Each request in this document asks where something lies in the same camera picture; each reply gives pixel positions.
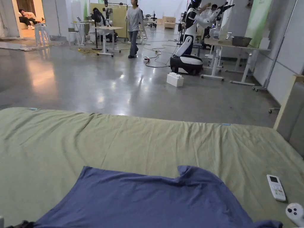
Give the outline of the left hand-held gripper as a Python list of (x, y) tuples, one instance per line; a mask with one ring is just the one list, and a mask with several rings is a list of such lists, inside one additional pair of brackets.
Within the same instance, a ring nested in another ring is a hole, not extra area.
[[(4, 217), (0, 216), (0, 228), (4, 228)], [(17, 224), (15, 226), (12, 226), (13, 228), (34, 228), (34, 222), (33, 221), (27, 221), (24, 220), (22, 223)]]

